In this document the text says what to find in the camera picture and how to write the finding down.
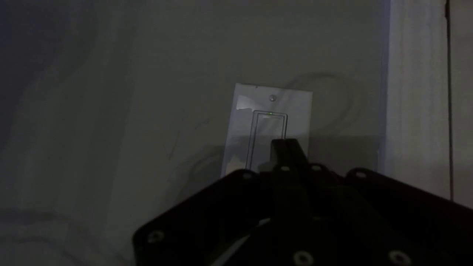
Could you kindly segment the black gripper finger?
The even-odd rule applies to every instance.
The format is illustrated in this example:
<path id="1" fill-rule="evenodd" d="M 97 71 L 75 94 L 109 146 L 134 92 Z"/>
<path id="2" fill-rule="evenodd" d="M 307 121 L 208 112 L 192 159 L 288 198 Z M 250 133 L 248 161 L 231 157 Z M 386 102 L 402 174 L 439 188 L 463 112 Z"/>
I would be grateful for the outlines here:
<path id="1" fill-rule="evenodd" d="M 273 170 L 304 171 L 310 162 L 296 139 L 275 139 L 270 143 L 270 165 Z"/>

